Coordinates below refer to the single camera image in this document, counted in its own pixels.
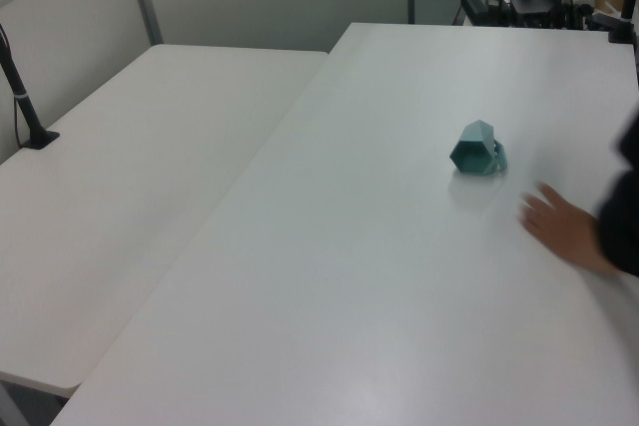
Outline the person's hand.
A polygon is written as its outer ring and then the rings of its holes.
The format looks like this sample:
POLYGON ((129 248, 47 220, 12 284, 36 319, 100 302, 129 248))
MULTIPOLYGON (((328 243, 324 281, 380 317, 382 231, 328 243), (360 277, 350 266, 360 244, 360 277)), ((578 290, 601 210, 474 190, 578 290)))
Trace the person's hand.
POLYGON ((522 197, 519 221, 523 228, 570 265, 599 274, 618 273, 601 250, 596 218, 548 184, 539 184, 537 190, 537 195, 522 197))

